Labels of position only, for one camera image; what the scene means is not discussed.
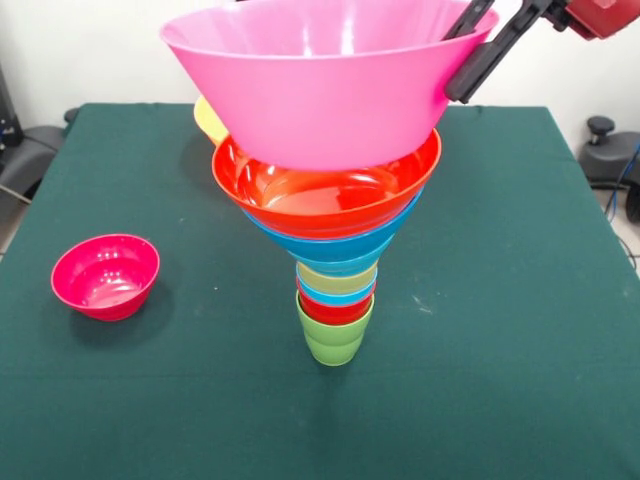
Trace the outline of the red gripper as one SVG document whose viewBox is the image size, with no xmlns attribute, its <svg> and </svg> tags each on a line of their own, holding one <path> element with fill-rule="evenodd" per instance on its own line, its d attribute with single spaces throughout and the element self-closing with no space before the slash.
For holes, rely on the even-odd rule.
<svg viewBox="0 0 640 480">
<path fill-rule="evenodd" d="M 472 0 L 458 16 L 443 40 L 473 33 L 494 0 Z M 586 40 L 606 39 L 639 18 L 639 0 L 523 1 L 519 10 L 496 37 L 478 45 L 445 86 L 447 98 L 468 103 L 473 94 L 522 35 L 547 10 L 547 19 L 558 31 L 569 28 Z"/>
</svg>

